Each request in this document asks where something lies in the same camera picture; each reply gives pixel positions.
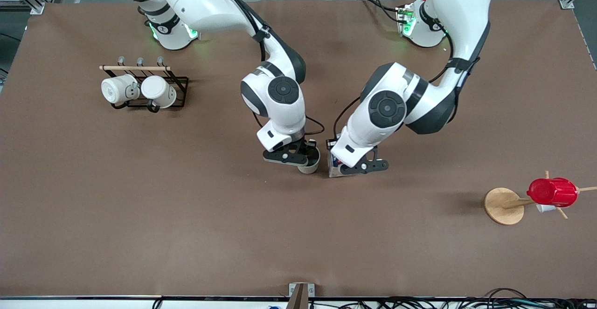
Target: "mug rack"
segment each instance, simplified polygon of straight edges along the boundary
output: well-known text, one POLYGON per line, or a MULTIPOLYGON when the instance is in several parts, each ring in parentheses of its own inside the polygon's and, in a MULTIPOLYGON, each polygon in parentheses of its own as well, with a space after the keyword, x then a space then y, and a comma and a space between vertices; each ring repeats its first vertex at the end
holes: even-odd
MULTIPOLYGON (((176 90, 176 101, 174 101, 172 107, 185 107, 186 95, 188 90, 188 77, 177 76, 173 73, 172 68, 164 64, 164 58, 158 57, 157 65, 155 66, 144 66, 143 58, 137 59, 136 66, 124 65, 124 57, 118 58, 117 65, 100 65, 100 70, 105 71, 110 77, 117 77, 115 71, 120 71, 123 74, 128 74, 137 80, 137 86, 141 86, 141 83, 145 78, 149 76, 160 76, 168 84, 173 86, 176 90)), ((147 99, 143 94, 139 95, 139 98, 126 101, 122 104, 115 105, 111 103, 114 109, 124 109, 125 107, 136 107, 136 108, 147 108, 152 113, 158 113, 160 106, 152 105, 152 100, 147 99)))

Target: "white cup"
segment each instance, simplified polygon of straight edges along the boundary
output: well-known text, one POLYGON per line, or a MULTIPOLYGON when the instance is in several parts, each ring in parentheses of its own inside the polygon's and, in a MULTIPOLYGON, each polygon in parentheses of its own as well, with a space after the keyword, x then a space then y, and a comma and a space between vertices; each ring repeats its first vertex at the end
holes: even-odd
POLYGON ((539 212, 543 213, 543 212, 547 212, 547 211, 554 211, 554 210, 556 210, 556 207, 554 207, 553 205, 537 204, 537 210, 539 210, 539 212))
POLYGON ((135 77, 122 75, 102 81, 102 94, 112 104, 139 98, 139 84, 135 77))
POLYGON ((160 109, 171 107, 176 101, 176 90, 160 76, 149 76, 141 83, 141 92, 160 109))

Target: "robotic arm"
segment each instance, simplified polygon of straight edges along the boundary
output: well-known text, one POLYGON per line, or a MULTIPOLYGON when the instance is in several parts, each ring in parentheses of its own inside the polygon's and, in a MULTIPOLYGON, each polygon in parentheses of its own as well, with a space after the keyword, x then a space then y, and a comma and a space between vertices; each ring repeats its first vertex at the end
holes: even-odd
POLYGON ((134 0, 140 3, 165 48, 185 47, 185 27, 200 33, 241 29, 260 43, 260 63, 241 81, 241 95, 256 114, 270 120, 257 133, 269 162, 315 171, 319 151, 315 141, 305 140, 305 99, 299 84, 305 79, 303 58, 241 0, 134 0))
POLYGON ((491 0, 417 0, 399 11, 406 23, 402 34, 420 46, 438 44, 444 30, 454 51, 438 86, 430 84, 399 63, 379 67, 361 91, 361 103, 331 147, 339 175, 388 168, 386 162, 367 160, 366 154, 402 124, 417 134, 435 133, 455 113, 458 95, 478 61, 490 23, 491 0))

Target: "brown tabletop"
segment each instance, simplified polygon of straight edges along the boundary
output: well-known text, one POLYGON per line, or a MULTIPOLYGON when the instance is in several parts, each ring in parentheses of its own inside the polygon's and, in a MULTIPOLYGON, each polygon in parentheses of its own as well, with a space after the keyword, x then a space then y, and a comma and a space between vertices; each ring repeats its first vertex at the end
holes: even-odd
MULTIPOLYGON (((448 57, 360 1, 254 8, 307 62, 324 154, 379 65, 429 79, 448 57)), ((569 220, 531 206, 511 227, 481 204, 497 186, 525 196, 544 170, 597 184, 597 74, 557 1, 493 1, 454 122, 402 129, 380 145, 388 171, 334 179, 325 161, 313 175, 263 161, 239 93, 259 63, 246 33, 171 52, 142 22, 130 4, 47 5, 29 21, 0 95, 0 294, 278 295, 309 281, 326 296, 596 295, 597 194, 569 220), (118 56, 164 56, 192 79, 187 106, 112 109, 98 66, 118 56)))

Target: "wooden peg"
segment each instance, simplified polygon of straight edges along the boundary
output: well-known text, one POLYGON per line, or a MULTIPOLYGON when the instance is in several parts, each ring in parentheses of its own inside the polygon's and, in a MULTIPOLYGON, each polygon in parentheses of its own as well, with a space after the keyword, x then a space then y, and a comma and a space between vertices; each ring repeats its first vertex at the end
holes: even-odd
MULTIPOLYGON (((545 171, 545 178, 549 178, 549 171, 545 171)), ((568 216, 566 215, 566 213, 562 210, 561 207, 556 207, 556 210, 560 213, 560 215, 562 215, 563 219, 567 220, 568 216)))
POLYGON ((561 207, 556 207, 556 210, 560 213, 560 215, 562 215, 563 219, 567 220, 568 216, 566 215, 566 213, 562 210, 561 207))
POLYGON ((597 186, 587 186, 586 188, 578 188, 578 192, 588 192, 590 190, 597 190, 597 186))
POLYGON ((169 66, 155 66, 155 67, 144 67, 144 66, 128 66, 128 65, 100 65, 100 70, 140 70, 140 71, 171 71, 169 66))
POLYGON ((504 209, 514 209, 515 207, 525 206, 525 205, 532 205, 535 204, 535 201, 529 199, 518 199, 514 201, 506 201, 501 207, 504 209))

